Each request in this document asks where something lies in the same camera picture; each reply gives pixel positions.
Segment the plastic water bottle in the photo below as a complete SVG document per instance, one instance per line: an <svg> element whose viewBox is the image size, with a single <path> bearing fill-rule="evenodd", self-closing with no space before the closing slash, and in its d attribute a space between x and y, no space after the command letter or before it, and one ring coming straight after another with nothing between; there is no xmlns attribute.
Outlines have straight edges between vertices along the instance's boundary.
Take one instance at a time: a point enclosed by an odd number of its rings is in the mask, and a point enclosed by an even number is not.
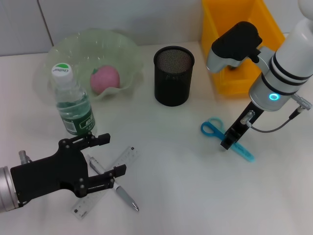
<svg viewBox="0 0 313 235"><path fill-rule="evenodd" d="M56 83L56 106L66 130L76 136L88 131L95 135L95 120L87 92L74 79L71 66L56 64L51 72Z"/></svg>

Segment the scissors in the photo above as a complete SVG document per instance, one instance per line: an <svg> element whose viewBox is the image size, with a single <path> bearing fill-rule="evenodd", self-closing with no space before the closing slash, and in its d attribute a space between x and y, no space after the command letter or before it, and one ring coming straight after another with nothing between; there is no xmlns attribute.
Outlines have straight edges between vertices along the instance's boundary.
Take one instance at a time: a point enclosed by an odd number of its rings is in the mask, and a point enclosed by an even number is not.
<svg viewBox="0 0 313 235"><path fill-rule="evenodd" d="M217 122L219 124L219 127L216 127L215 125L213 125L212 124L213 121ZM204 130L204 127L210 128L213 131L213 133L206 132ZM217 137L220 140L224 140L224 138L225 138L224 123L218 117L211 117L208 121L205 121L204 123L202 123L201 132L203 134L205 134L206 136ZM238 142L232 144L232 146L230 148L233 151L235 151L237 154L242 156L244 159L246 159L248 162L254 162L255 161L254 156L248 150L246 150L245 147L243 147Z"/></svg>

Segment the white wall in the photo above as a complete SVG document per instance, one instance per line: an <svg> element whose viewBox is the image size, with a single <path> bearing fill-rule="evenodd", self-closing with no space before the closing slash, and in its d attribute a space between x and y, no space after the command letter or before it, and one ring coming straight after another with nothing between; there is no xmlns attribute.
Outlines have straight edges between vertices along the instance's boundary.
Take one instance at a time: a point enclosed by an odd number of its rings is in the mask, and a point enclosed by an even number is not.
<svg viewBox="0 0 313 235"><path fill-rule="evenodd" d="M41 0L54 43L90 27L129 35L137 44L195 41L200 0Z"/></svg>
<svg viewBox="0 0 313 235"><path fill-rule="evenodd" d="M283 32L303 18L297 0L264 0ZM40 0L54 43L90 27L112 29L139 45L195 41L201 0ZM51 48L36 0L0 0L0 56Z"/></svg>
<svg viewBox="0 0 313 235"><path fill-rule="evenodd" d="M263 1L283 33L289 33L304 18L298 7L298 0Z"/></svg>
<svg viewBox="0 0 313 235"><path fill-rule="evenodd" d="M50 48L36 0L0 0L0 56Z"/></svg>

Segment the blue led light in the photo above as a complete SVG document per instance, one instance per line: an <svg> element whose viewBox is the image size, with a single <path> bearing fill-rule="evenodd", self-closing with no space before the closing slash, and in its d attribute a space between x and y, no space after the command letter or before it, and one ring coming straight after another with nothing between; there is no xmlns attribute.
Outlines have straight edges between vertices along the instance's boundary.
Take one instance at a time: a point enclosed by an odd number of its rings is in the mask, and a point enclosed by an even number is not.
<svg viewBox="0 0 313 235"><path fill-rule="evenodd" d="M268 97L270 100L279 100L280 98L279 94L276 94L276 93L272 93Z"/></svg>

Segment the ruler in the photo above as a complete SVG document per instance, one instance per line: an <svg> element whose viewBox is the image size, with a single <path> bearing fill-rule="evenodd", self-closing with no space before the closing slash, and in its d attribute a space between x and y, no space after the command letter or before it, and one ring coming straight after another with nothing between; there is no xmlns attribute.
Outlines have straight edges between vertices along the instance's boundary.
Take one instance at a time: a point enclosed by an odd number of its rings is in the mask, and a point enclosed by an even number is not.
<svg viewBox="0 0 313 235"><path fill-rule="evenodd" d="M106 169L111 170L114 166L125 164L127 168L133 164L133 162L139 156L139 152L134 147L127 147L125 151L117 158L117 160ZM72 207L71 211L78 219L83 219L86 215L95 207L100 199L107 193L107 190L94 192L88 194L86 197L80 198L76 204Z"/></svg>

